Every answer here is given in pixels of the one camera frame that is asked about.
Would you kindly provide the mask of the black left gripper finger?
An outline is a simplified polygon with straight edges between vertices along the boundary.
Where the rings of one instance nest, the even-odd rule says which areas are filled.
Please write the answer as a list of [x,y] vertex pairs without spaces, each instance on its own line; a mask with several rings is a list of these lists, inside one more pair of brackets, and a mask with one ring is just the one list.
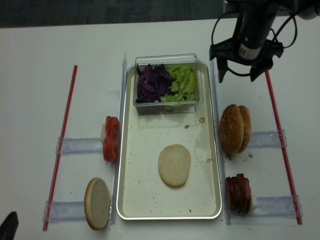
[[0,240],[14,240],[18,226],[18,214],[12,211],[0,225]]

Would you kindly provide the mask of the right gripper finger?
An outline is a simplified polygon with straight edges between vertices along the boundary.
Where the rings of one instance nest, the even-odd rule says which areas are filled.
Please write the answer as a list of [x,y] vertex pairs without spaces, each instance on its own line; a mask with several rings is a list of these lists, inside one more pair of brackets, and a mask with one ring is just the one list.
[[256,65],[255,67],[252,66],[249,73],[250,81],[254,82],[261,74],[270,70],[271,68],[272,66],[270,65],[262,65],[262,66]]
[[218,81],[223,82],[225,74],[229,71],[228,61],[226,59],[217,59]]

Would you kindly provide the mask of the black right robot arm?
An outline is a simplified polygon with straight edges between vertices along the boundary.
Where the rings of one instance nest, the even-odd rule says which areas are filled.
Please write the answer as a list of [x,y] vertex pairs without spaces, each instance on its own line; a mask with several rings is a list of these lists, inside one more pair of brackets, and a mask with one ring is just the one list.
[[[254,81],[265,71],[273,67],[273,56],[280,58],[285,46],[277,37],[289,21],[298,16],[312,20],[320,15],[318,0],[235,0],[235,9],[223,13],[238,14],[236,26],[231,38],[219,43],[212,43],[209,49],[210,60],[216,59],[218,80],[231,69],[228,62],[250,67],[247,76]],[[289,17],[279,30],[268,40],[268,34],[279,9],[289,13]]]

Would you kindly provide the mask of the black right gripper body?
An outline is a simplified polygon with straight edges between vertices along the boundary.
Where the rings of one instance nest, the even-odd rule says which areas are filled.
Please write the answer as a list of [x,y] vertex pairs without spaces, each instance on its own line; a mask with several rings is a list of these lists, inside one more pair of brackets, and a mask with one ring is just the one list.
[[212,43],[209,59],[226,59],[245,66],[273,66],[273,56],[281,57],[283,44],[268,40],[278,7],[245,7],[237,18],[232,38]]

